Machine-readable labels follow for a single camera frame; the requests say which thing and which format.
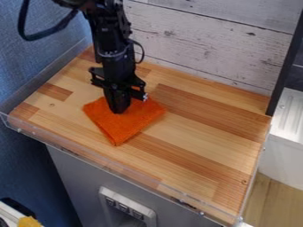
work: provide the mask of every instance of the gray wall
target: gray wall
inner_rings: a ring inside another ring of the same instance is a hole
[[[0,103],[88,34],[81,15],[68,28],[27,43],[17,34],[21,0],[0,2]],[[51,0],[33,0],[28,32],[47,28],[68,12]],[[78,226],[66,190],[44,145],[0,123],[0,199],[10,197],[36,212],[45,226]]]

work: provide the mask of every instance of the orange cloth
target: orange cloth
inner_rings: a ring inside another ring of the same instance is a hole
[[[85,114],[96,123],[114,145],[121,145],[149,123],[160,117],[165,109],[152,99],[142,102],[132,99],[131,106],[123,114],[114,114],[100,98],[83,107]]]

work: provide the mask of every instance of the white panel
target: white panel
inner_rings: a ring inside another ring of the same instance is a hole
[[[284,89],[260,162],[260,172],[303,190],[303,92]]]
[[[265,90],[274,88],[291,41],[291,35],[148,4],[127,1],[126,11],[148,56]]]
[[[242,82],[236,82],[236,81],[226,79],[226,78],[223,78],[223,77],[220,77],[220,76],[213,76],[211,74],[207,74],[207,73],[204,73],[204,72],[201,72],[201,71],[197,71],[197,70],[194,70],[192,68],[176,65],[174,63],[167,62],[165,60],[155,59],[155,58],[152,58],[152,57],[149,57],[149,56],[145,56],[145,60],[148,61],[148,62],[157,64],[157,65],[173,68],[175,70],[182,71],[182,72],[185,72],[187,74],[193,74],[193,75],[202,77],[202,78],[207,79],[207,80],[228,84],[230,86],[233,86],[233,87],[236,87],[236,88],[239,88],[239,89],[249,90],[249,91],[252,91],[254,93],[259,93],[259,94],[262,94],[262,95],[265,95],[265,96],[270,96],[271,93],[272,93],[270,90],[258,88],[258,87],[255,87],[255,86],[252,86],[252,85],[249,85],[249,84],[246,84],[246,83],[242,83]]]
[[[303,145],[289,146],[282,139],[271,137],[266,143],[259,171],[283,184],[303,190]]]
[[[293,33],[302,0],[149,0],[150,4]]]

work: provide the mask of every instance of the black cable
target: black cable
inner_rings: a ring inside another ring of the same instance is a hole
[[[142,50],[142,55],[141,55],[141,59],[139,61],[136,62],[136,64],[140,64],[144,61],[144,58],[145,58],[145,51],[144,51],[144,47],[137,41],[135,40],[131,40],[131,42],[134,44],[134,45],[137,45],[141,48]]]
[[[18,32],[19,32],[20,36],[27,41],[34,41],[34,40],[42,39],[46,36],[49,36],[54,33],[57,33],[58,31],[61,31],[62,29],[66,28],[68,23],[78,13],[77,9],[73,9],[56,26],[48,28],[41,32],[32,34],[32,35],[26,35],[25,34],[25,25],[26,25],[26,20],[27,20],[29,2],[30,2],[30,0],[23,1],[20,12],[19,12],[19,20],[18,20]]]

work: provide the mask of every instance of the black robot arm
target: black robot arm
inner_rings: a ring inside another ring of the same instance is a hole
[[[95,57],[103,67],[92,67],[92,84],[104,89],[107,103],[115,114],[122,114],[131,104],[131,98],[147,99],[145,82],[135,74],[136,61],[134,45],[144,49],[140,43],[129,39],[130,22],[123,10],[121,0],[53,0],[61,6],[71,8],[71,12],[55,27],[33,35],[25,35],[24,26],[30,0],[24,0],[19,15],[19,33],[33,41],[62,30],[78,11],[82,11],[91,28]]]

